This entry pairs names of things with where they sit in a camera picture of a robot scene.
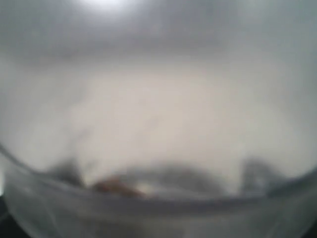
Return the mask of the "clear plastic shaker bottle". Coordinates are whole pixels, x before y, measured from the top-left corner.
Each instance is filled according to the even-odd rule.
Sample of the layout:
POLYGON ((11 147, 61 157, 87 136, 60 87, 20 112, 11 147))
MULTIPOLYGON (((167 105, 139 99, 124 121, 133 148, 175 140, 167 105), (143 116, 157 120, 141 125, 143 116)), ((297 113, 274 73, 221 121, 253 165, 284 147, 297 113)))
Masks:
POLYGON ((33 238, 300 238, 314 0, 3 0, 0 189, 33 238))

